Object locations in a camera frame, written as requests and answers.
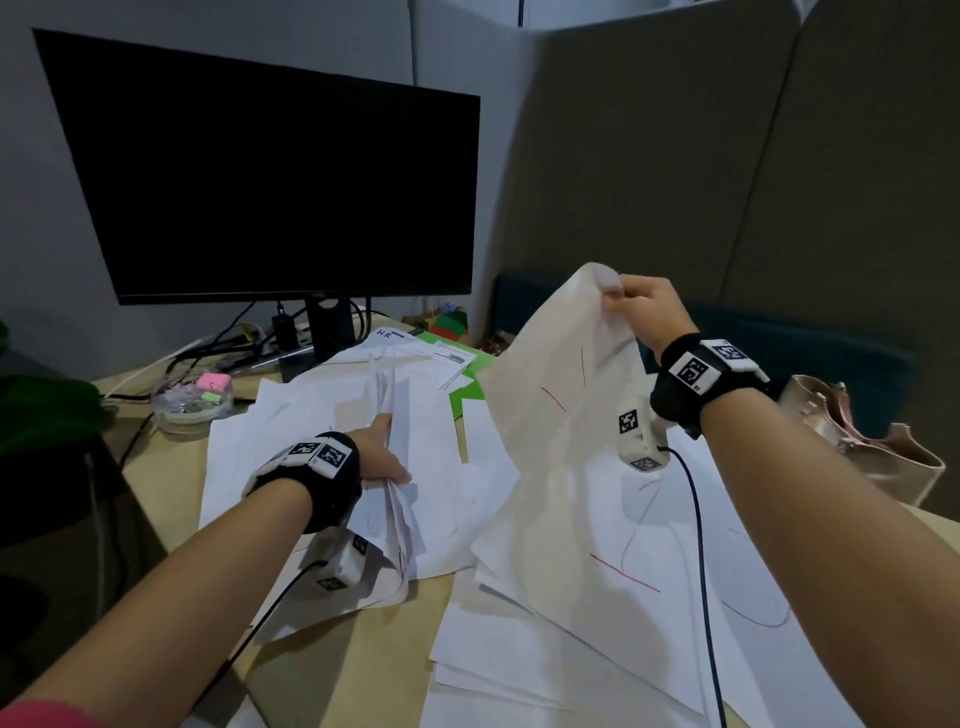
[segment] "tan handbag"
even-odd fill
[[[815,376],[793,376],[780,395],[780,407],[901,502],[920,505],[946,469],[943,460],[913,439],[909,425],[893,423],[881,439],[862,435],[853,424],[850,392],[842,382],[829,385]]]

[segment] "pink sticky note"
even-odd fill
[[[230,384],[230,375],[222,375],[216,372],[204,372],[197,379],[197,389],[203,389],[206,392],[223,393]]]

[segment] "person's right hand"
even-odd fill
[[[699,331],[669,280],[620,276],[620,282],[623,294],[605,293],[603,307],[626,317],[636,338],[650,347],[658,363],[675,339]]]

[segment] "power cord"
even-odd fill
[[[723,708],[723,695],[720,692],[720,677],[717,674],[717,662],[713,656],[713,637],[710,634],[710,609],[707,606],[707,567],[704,563],[704,525],[700,519],[700,500],[697,498],[697,488],[693,484],[693,475],[686,466],[684,459],[673,448],[657,447],[660,452],[669,452],[684,467],[686,480],[690,484],[690,493],[693,495],[693,512],[697,517],[697,554],[700,556],[700,597],[704,605],[704,633],[707,636],[707,655],[710,659],[710,675],[713,678],[713,691],[716,693],[717,710],[720,712],[720,726],[727,728],[727,714]]]
[[[303,575],[306,574],[311,569],[313,569],[314,567],[320,567],[320,566],[323,566],[324,564],[326,564],[326,561],[322,561],[322,560],[318,560],[313,562],[312,564],[308,564],[304,569],[300,571],[300,573],[298,573],[296,576],[294,576],[290,580],[290,583],[287,584],[283,588],[283,591],[280,592],[279,596],[276,599],[274,599],[274,603],[270,605],[270,609],[268,609],[266,613],[263,615],[263,617],[260,618],[260,621],[253,626],[253,629],[250,631],[250,634],[247,635],[246,639],[240,644],[239,647],[237,647],[236,651],[230,656],[230,658],[224,661],[222,665],[220,665],[220,668],[217,670],[217,673],[213,676],[210,682],[206,684],[204,691],[200,693],[200,697],[197,698],[197,702],[193,704],[194,708],[200,705],[200,702],[209,694],[211,690],[213,690],[214,686],[223,679],[224,675],[230,672],[230,668],[233,667],[233,664],[237,661],[237,658],[239,658],[240,655],[243,653],[243,651],[247,649],[247,647],[250,645],[253,638],[256,637],[256,633],[260,631],[260,627],[262,627],[266,623],[267,619],[270,618],[270,615],[274,613],[274,609],[276,609],[276,606],[280,603],[280,601],[282,601],[282,599],[285,596],[287,596],[287,593],[294,588],[294,585],[300,581]]]

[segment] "right arm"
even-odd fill
[[[657,358],[695,332],[666,279],[605,296]],[[960,725],[960,555],[753,389],[701,428],[733,505],[824,668],[870,728]]]

